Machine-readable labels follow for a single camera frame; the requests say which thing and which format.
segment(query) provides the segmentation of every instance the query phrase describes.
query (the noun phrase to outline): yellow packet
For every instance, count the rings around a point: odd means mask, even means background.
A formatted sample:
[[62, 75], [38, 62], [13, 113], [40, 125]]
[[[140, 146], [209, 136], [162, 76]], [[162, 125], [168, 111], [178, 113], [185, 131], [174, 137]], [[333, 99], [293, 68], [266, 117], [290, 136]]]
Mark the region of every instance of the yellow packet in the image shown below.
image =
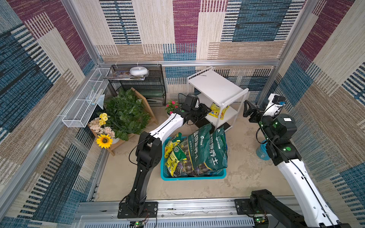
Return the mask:
[[[227, 108], [229, 108], [229, 106], [227, 106], [226, 108], [223, 108], [222, 110], [222, 114], [220, 115], [220, 119], [223, 120], [224, 118], [224, 113], [226, 112]], [[216, 118], [218, 118], [219, 115], [219, 111], [220, 111], [220, 107], [218, 107], [216, 104], [212, 104], [212, 106], [210, 106], [210, 109], [212, 110], [210, 113], [208, 113], [211, 116], [214, 116]]]
[[181, 142], [181, 132], [177, 133], [167, 142], [165, 146], [165, 158], [168, 158], [171, 151]]
[[167, 166], [167, 169], [172, 177], [174, 176], [177, 164], [182, 160], [186, 160], [186, 155], [179, 146], [176, 146], [165, 162], [165, 165]]

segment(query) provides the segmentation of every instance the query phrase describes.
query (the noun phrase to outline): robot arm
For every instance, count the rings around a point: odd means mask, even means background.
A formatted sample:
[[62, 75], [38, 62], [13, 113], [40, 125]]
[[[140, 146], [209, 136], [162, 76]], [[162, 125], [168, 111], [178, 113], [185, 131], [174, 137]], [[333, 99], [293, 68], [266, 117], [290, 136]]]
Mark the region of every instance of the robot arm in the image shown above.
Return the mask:
[[199, 98], [189, 94], [184, 104], [173, 111], [170, 117], [155, 130], [142, 132], [137, 144], [137, 173], [133, 188], [125, 197], [126, 202], [119, 204], [118, 218], [138, 218], [157, 208], [157, 202], [151, 206], [146, 201], [146, 191], [153, 168], [161, 161], [162, 144], [176, 129], [191, 120], [204, 118], [211, 111], [204, 104], [199, 103]]
[[328, 207], [308, 175], [299, 152], [289, 141], [296, 126], [293, 117], [280, 114], [284, 104], [285, 98], [277, 94], [269, 96], [266, 109], [245, 101], [243, 116], [250, 116], [250, 122], [259, 124], [267, 141], [266, 151], [288, 181], [304, 217], [278, 202], [267, 190], [253, 191], [249, 208], [252, 212], [265, 210], [271, 213], [286, 227], [350, 227], [342, 224]]

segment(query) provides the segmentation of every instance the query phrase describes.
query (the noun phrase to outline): yellow flower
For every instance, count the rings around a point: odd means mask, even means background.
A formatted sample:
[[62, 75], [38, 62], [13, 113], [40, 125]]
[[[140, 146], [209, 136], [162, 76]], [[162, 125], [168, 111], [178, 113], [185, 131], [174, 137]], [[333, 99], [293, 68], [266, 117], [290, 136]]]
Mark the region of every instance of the yellow flower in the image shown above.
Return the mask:
[[99, 124], [100, 124], [100, 126], [103, 126], [104, 124], [106, 124], [106, 122], [103, 120], [99, 120]]
[[102, 119], [103, 117], [107, 117], [108, 115], [106, 114], [106, 113], [102, 113], [102, 114], [100, 114], [100, 118]]
[[99, 144], [101, 148], [109, 148], [112, 144], [113, 139], [111, 139], [108, 135], [99, 135], [99, 138], [96, 139], [96, 143]]

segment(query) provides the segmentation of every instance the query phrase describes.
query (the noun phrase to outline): white wire mesh basket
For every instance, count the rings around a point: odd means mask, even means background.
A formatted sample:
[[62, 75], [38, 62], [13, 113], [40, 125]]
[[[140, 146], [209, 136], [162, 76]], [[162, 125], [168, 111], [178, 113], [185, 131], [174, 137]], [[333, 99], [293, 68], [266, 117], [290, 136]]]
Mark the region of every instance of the white wire mesh basket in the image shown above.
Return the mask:
[[96, 101], [104, 93], [109, 81], [104, 80], [109, 73], [109, 68], [98, 68], [77, 96], [62, 122], [67, 127], [86, 127], [97, 103]]

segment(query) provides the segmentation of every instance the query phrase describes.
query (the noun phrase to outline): white shelf unit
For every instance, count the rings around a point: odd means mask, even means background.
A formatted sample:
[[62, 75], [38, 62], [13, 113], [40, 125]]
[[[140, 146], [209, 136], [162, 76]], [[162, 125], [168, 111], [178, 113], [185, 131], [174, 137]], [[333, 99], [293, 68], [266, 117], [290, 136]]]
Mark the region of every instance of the white shelf unit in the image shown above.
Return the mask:
[[93, 101], [103, 94], [109, 83], [108, 80], [103, 79], [109, 73], [109, 70], [109, 68], [100, 67], [91, 75], [89, 81], [62, 118], [62, 122], [67, 127], [86, 127], [97, 106]]
[[205, 118], [211, 122], [215, 129], [231, 120], [234, 117], [232, 125], [225, 131], [228, 131], [233, 127], [236, 122], [238, 113], [242, 107], [242, 104], [247, 99], [249, 89], [242, 89], [234, 83], [230, 82], [223, 76], [219, 75], [213, 70], [213, 67], [207, 67], [202, 71], [199, 71], [188, 77], [187, 93], [189, 93], [189, 85], [199, 90], [201, 94], [198, 95], [200, 103], [210, 107], [213, 102], [220, 107], [219, 115], [222, 113], [222, 109], [241, 99], [238, 110], [235, 110], [229, 106], [224, 114], [223, 120], [211, 115], [207, 115]]

